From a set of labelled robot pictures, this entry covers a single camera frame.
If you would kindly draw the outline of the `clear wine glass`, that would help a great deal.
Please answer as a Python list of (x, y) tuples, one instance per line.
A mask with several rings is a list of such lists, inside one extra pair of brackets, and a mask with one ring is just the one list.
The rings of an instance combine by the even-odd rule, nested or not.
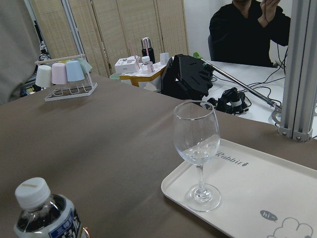
[(219, 149), (220, 132), (213, 105), (206, 101), (188, 100), (174, 109), (174, 146), (181, 158), (197, 169), (198, 183), (185, 195), (188, 206), (200, 212), (217, 208), (219, 190), (204, 182), (204, 164)]

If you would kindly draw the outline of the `black thermos bottle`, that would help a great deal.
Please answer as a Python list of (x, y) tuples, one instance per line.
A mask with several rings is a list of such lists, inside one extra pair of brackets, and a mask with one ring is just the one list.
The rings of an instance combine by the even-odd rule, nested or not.
[(156, 63), (155, 61), (155, 54), (154, 49), (152, 48), (151, 40), (149, 37), (144, 37), (141, 39), (141, 46), (142, 46), (142, 56), (149, 56), (150, 61), (152, 63)]

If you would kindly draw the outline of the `metal rod with green tip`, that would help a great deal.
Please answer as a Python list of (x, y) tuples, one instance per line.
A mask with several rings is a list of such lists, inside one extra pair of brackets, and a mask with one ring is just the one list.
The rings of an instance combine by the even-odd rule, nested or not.
[(270, 106), (276, 108), (277, 111), (281, 111), (282, 110), (282, 106), (279, 106), (276, 102), (274, 102), (273, 100), (269, 99), (268, 97), (262, 95), (261, 93), (255, 91), (254, 89), (252, 89), (251, 87), (247, 86), (245, 83), (243, 83), (242, 81), (238, 80), (237, 78), (231, 76), (230, 74), (226, 73), (225, 71), (221, 70), (220, 68), (216, 67), (215, 65), (211, 64), (210, 62), (207, 62), (206, 60), (204, 60), (198, 52), (194, 52), (193, 53), (193, 57), (199, 60), (202, 60), (203, 63), (203, 67), (204, 68), (208, 68), (209, 71), (213, 71), (215, 70), (216, 72), (220, 73), (221, 75), (225, 76), (226, 78), (230, 79), (231, 81), (233, 81), (234, 83), (242, 86), (244, 89), (248, 90), (249, 92), (251, 92), (253, 95), (257, 96), (258, 98), (262, 99), (263, 101), (265, 101), (267, 104), (269, 104)]

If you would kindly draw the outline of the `white cup drying rack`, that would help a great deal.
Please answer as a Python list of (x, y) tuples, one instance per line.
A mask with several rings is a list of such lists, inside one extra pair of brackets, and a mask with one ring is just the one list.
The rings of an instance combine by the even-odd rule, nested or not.
[(93, 82), (91, 79), (91, 67), (88, 64), (86, 56), (84, 54), (56, 59), (48, 59), (43, 61), (38, 60), (35, 62), (35, 64), (37, 66), (48, 65), (52, 67), (54, 63), (60, 62), (65, 64), (67, 61), (71, 60), (77, 60), (80, 62), (85, 79), (80, 81), (67, 82), (66, 84), (62, 85), (52, 83), (52, 87), (46, 88), (48, 90), (48, 95), (45, 97), (46, 102), (90, 96), (97, 88), (98, 84), (96, 82)]

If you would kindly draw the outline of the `blue cup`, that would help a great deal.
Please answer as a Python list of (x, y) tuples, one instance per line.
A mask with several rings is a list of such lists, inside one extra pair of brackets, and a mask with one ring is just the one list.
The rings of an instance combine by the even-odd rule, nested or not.
[(77, 60), (67, 61), (65, 63), (68, 82), (80, 81), (85, 79), (80, 62)]

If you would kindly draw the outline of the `pink cup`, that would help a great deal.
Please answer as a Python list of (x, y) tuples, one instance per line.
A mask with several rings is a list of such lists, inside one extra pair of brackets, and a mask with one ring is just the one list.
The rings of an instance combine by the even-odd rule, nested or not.
[(67, 82), (66, 65), (60, 62), (54, 63), (52, 65), (52, 83), (62, 85)]

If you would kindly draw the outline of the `person in black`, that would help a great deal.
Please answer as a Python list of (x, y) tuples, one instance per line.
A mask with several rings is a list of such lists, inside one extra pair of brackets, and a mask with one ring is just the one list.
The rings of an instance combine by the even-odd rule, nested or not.
[(277, 0), (234, 0), (211, 18), (213, 61), (272, 67), (270, 43), (287, 46), (291, 18)]

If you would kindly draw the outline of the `white cup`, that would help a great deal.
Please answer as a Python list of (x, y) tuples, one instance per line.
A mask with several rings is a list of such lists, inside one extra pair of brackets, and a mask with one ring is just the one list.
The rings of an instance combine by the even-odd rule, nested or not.
[(50, 66), (38, 66), (35, 84), (43, 88), (52, 87), (52, 68)]

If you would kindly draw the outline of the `cream rabbit tray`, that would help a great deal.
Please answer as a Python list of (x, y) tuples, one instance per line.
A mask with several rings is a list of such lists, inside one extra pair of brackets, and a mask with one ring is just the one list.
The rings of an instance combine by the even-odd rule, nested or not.
[(222, 140), (204, 166), (220, 205), (195, 215), (233, 238), (314, 238), (317, 173), (282, 158)]

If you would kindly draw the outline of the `aluminium frame post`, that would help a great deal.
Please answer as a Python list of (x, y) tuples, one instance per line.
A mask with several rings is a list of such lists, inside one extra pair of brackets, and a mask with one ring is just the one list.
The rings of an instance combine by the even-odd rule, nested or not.
[(306, 142), (312, 137), (317, 100), (317, 2), (295, 0), (289, 35), (279, 134)]

